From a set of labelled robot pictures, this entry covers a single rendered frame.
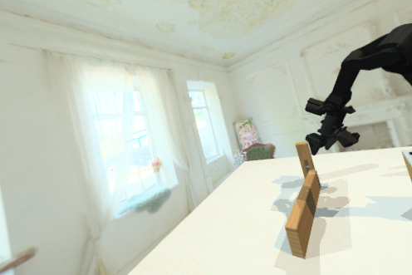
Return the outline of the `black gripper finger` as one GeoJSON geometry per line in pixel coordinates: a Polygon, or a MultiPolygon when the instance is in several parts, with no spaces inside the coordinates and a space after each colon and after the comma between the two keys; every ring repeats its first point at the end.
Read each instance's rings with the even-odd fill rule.
{"type": "Polygon", "coordinates": [[[327,141],[325,147],[326,147],[326,150],[329,150],[333,146],[333,144],[337,141],[337,139],[335,137],[334,139],[330,138],[330,139],[327,139],[327,140],[328,141],[327,141]]]}
{"type": "Polygon", "coordinates": [[[312,154],[312,155],[315,155],[316,152],[319,150],[320,147],[312,144],[312,143],[309,142],[309,141],[308,141],[308,143],[309,143],[310,148],[311,148],[311,154],[312,154]]]}

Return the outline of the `wooden post with slot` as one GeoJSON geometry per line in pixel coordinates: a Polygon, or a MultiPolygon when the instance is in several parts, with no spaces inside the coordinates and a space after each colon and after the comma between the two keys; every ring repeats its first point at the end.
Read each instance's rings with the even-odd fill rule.
{"type": "Polygon", "coordinates": [[[311,152],[310,152],[307,141],[296,143],[296,147],[297,147],[297,153],[299,156],[299,160],[301,162],[304,179],[306,179],[308,171],[315,170],[312,157],[311,157],[311,152]]]}

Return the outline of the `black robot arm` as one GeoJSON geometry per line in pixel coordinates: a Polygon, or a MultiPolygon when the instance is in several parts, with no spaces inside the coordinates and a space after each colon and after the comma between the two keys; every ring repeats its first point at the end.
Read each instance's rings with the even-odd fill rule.
{"type": "MultiPolygon", "coordinates": [[[[352,97],[352,85],[360,70],[383,69],[401,74],[412,86],[412,23],[396,27],[392,32],[378,37],[371,43],[353,50],[341,63],[332,93],[324,101],[310,98],[305,111],[315,115],[325,115],[324,119],[342,123],[346,113],[355,113],[353,106],[345,106],[352,97]]],[[[358,142],[360,134],[351,133],[346,127],[336,129],[331,138],[342,146],[352,146],[358,142]]]]}

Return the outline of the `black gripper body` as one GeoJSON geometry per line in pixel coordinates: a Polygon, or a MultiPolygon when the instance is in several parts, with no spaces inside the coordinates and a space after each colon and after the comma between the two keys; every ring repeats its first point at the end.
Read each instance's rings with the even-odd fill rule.
{"type": "Polygon", "coordinates": [[[311,133],[309,135],[306,136],[307,141],[311,142],[312,144],[316,145],[316,146],[323,146],[326,145],[327,143],[327,139],[331,138],[331,134],[338,128],[342,127],[344,124],[342,123],[335,123],[335,122],[331,122],[328,120],[321,120],[321,128],[317,130],[317,132],[320,133],[320,135],[318,135],[317,133],[311,133]]]}

